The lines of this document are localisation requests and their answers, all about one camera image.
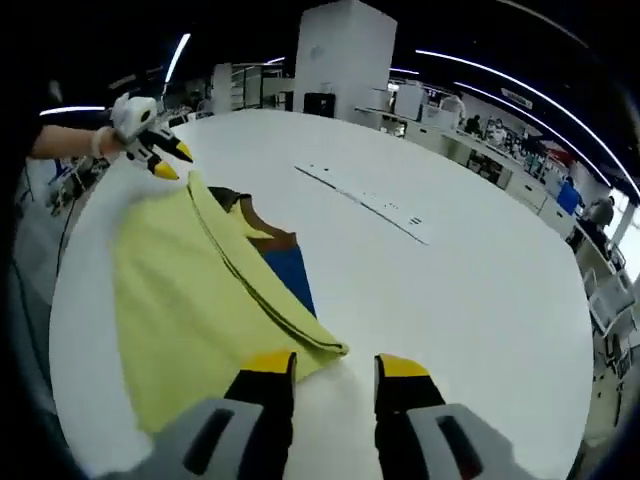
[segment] desk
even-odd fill
[[[175,132],[205,182],[252,193],[262,218],[297,232],[319,321],[351,346],[297,386],[285,478],[382,478],[373,441],[379,352],[426,366],[444,398],[509,438],[532,474],[565,478],[585,427],[593,360],[582,278],[555,232],[477,175],[369,128],[247,110]],[[411,208],[431,228],[429,245],[298,172],[301,162]],[[71,450],[93,474],[131,467],[150,451],[122,377],[109,242],[132,202],[179,187],[120,159],[62,262],[53,392]],[[472,204],[481,208],[470,215]]]
[[[373,108],[363,108],[363,107],[355,107],[355,109],[357,111],[364,112],[364,113],[371,113],[376,115],[382,115],[388,118],[393,118],[395,120],[405,122],[407,124],[412,124],[419,128],[423,128],[425,130],[431,130],[431,131],[437,132],[439,135],[442,135],[450,140],[454,140],[464,145],[465,147],[468,147],[469,152],[471,150],[475,150],[478,153],[486,157],[489,157],[491,160],[502,165],[504,168],[511,171],[515,175],[523,176],[528,181],[535,182],[540,189],[544,190],[544,186],[540,182],[538,182],[535,178],[533,178],[531,175],[525,172],[524,165],[522,163],[516,161],[514,158],[510,157],[507,153],[502,152],[496,147],[489,145],[488,143],[483,142],[482,140],[476,139],[471,135],[468,135],[466,133],[459,133],[451,129],[442,129],[442,128],[434,127],[426,123],[416,122],[415,120],[412,120],[410,118],[402,117],[400,115],[395,115],[390,112],[384,112],[382,110],[376,110]]]

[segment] window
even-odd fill
[[[640,275],[640,208],[636,207],[633,219],[622,240],[620,251],[627,260],[627,274],[631,281],[635,281]]]
[[[613,207],[613,220],[611,221],[611,224],[604,228],[604,233],[609,238],[613,237],[613,234],[616,232],[616,228],[618,228],[620,220],[622,220],[622,214],[629,204],[629,198],[619,190],[611,190],[610,196],[612,196],[615,201],[615,205]]]

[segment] ceiling light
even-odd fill
[[[264,62],[265,65],[271,65],[272,63],[278,63],[281,62],[285,59],[286,57],[278,57],[278,58],[274,58],[273,60],[269,60],[268,62]]]
[[[604,183],[606,183],[607,187],[611,187],[611,182],[609,182],[609,180],[607,179],[607,177],[605,177],[605,176],[604,176],[604,174],[603,174],[603,173],[598,169],[598,167],[596,167],[596,166],[593,164],[593,162],[591,162],[591,160],[589,160],[589,159],[587,158],[587,156],[586,156],[584,153],[582,153],[580,150],[578,150],[578,149],[576,148],[576,146],[575,146],[575,145],[573,145],[569,140],[567,140],[566,138],[564,138],[562,135],[560,135],[560,134],[559,134],[558,132],[556,132],[553,128],[551,128],[549,125],[547,125],[546,123],[544,123],[542,120],[538,120],[536,117],[534,117],[533,115],[531,115],[529,112],[527,112],[527,111],[525,111],[525,110],[522,110],[521,108],[516,107],[515,105],[512,105],[511,103],[506,102],[506,101],[502,100],[501,98],[496,97],[495,95],[491,95],[490,93],[487,93],[487,92],[485,92],[485,91],[483,91],[483,90],[480,90],[479,88],[472,87],[471,85],[467,85],[466,83],[462,83],[462,82],[453,82],[453,83],[455,83],[456,85],[460,85],[461,87],[468,88],[469,90],[473,90],[474,92],[478,92],[478,93],[481,93],[481,94],[483,94],[483,95],[486,95],[487,97],[492,98],[493,100],[495,100],[495,101],[497,101],[497,102],[500,102],[500,103],[502,103],[502,104],[504,104],[504,105],[507,105],[508,107],[511,107],[512,109],[516,110],[517,112],[520,112],[521,114],[523,114],[523,115],[525,115],[525,116],[529,117],[531,120],[534,120],[534,121],[538,122],[538,123],[539,123],[540,125],[542,125],[544,128],[546,128],[546,129],[547,129],[547,130],[549,130],[551,133],[553,133],[556,137],[558,137],[558,138],[559,138],[559,139],[561,139],[563,142],[565,142],[567,145],[569,145],[571,148],[573,148],[573,149],[576,151],[576,153],[577,153],[578,155],[580,155],[580,156],[581,156],[581,157],[582,157],[582,158],[583,158],[583,159],[584,159],[584,160],[585,160],[589,165],[591,165],[591,168],[593,168],[593,169],[596,171],[596,173],[597,173],[598,175],[600,175],[600,177],[602,178],[602,180],[604,180]]]
[[[491,72],[491,73],[493,73],[495,75],[498,75],[498,76],[500,76],[502,78],[506,78],[507,80],[510,80],[513,83],[515,83],[517,85],[520,85],[522,88],[526,88],[531,93],[535,93],[540,98],[545,99],[551,105],[553,105],[554,107],[558,108],[565,115],[567,115],[569,118],[571,118],[574,122],[576,122],[578,125],[580,125],[584,129],[584,131],[586,131],[589,135],[591,135],[591,137],[596,142],[598,142],[598,144],[604,149],[604,151],[607,152],[607,154],[613,159],[614,162],[616,162],[618,167],[620,167],[620,170],[622,170],[622,173],[624,174],[625,177],[627,177],[627,180],[629,180],[629,182],[631,183],[631,186],[633,187],[633,189],[638,194],[638,197],[640,197],[640,189],[638,188],[636,183],[633,181],[633,178],[631,178],[631,175],[629,174],[629,172],[627,172],[627,170],[624,168],[624,166],[622,165],[620,160],[618,160],[618,157],[615,156],[615,154],[611,151],[611,149],[589,127],[587,127],[584,124],[584,122],[582,122],[582,120],[580,120],[573,113],[571,113],[569,110],[567,110],[562,105],[560,105],[558,102],[556,102],[556,101],[552,100],[551,98],[547,97],[544,93],[539,92],[535,88],[530,87],[526,83],[521,82],[520,80],[517,80],[517,79],[515,79],[513,77],[510,77],[506,73],[502,73],[502,72],[499,72],[498,70],[494,70],[493,68],[486,67],[484,65],[480,65],[479,63],[471,62],[469,60],[465,60],[463,58],[454,57],[454,56],[451,56],[451,55],[444,55],[442,53],[429,52],[427,50],[416,50],[416,53],[419,53],[419,54],[422,54],[422,55],[430,55],[432,57],[445,58],[447,60],[453,60],[453,61],[456,61],[456,62],[464,63],[465,65],[470,65],[472,67],[480,68],[480,69],[485,70],[487,72]]]
[[[392,72],[410,73],[411,75],[420,75],[420,72],[415,72],[413,70],[405,70],[404,68],[391,67],[389,70],[391,70]]]
[[[60,107],[52,108],[50,110],[43,110],[40,112],[40,116],[51,115],[52,113],[66,113],[66,112],[101,112],[105,110],[105,107]]]
[[[171,63],[169,64],[169,70],[167,70],[167,76],[164,79],[164,83],[169,83],[169,80],[171,80],[171,75],[173,75],[173,70],[176,68],[176,63],[178,63],[180,54],[182,53],[182,50],[184,49],[190,38],[190,33],[185,33],[184,35],[182,35],[180,43],[178,43],[178,48],[176,48],[176,51],[173,54],[173,58],[171,59]]]

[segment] cable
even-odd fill
[[[29,177],[29,168],[27,166],[26,160],[25,160],[25,164],[24,164],[24,174],[25,174],[25,177],[27,177],[27,187],[29,189],[29,193],[31,194],[31,201],[35,202],[36,199],[33,198],[33,189],[31,188],[31,177]]]
[[[67,221],[64,222],[64,228],[62,229],[62,235],[60,236],[60,245],[58,245],[58,261],[56,262],[56,278],[58,278],[58,273],[60,273],[60,259],[62,258],[62,244],[64,243],[64,236],[67,233],[67,228],[69,227],[69,220],[71,220],[71,215],[73,215],[73,207],[76,206],[76,198],[73,197],[73,201],[71,202],[71,208],[69,209],[69,215],[67,216]]]
[[[22,304],[22,311],[24,312],[24,319],[27,322],[27,330],[29,331],[29,336],[31,337],[31,346],[34,351],[34,356],[36,359],[36,363],[38,364],[38,368],[40,369],[40,373],[45,383],[49,388],[51,388],[51,381],[49,376],[47,375],[47,370],[45,369],[44,362],[42,358],[40,358],[40,351],[36,348],[36,332],[34,330],[33,321],[31,319],[31,315],[29,314],[29,309],[27,308],[27,293],[24,287],[24,280],[22,279],[22,275],[20,274],[20,269],[18,269],[18,264],[15,258],[11,259],[11,266],[16,272],[16,279],[18,280],[18,293],[20,295],[20,303]]]

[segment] blue fabric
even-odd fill
[[[576,211],[576,207],[580,203],[580,194],[578,191],[569,185],[568,182],[564,182],[562,189],[558,194],[558,204],[565,209],[569,215],[573,215]]]
[[[316,310],[311,298],[311,289],[304,269],[304,260],[300,247],[289,250],[272,250],[264,254],[264,260],[278,275],[282,283],[293,293],[307,310],[315,317]]]

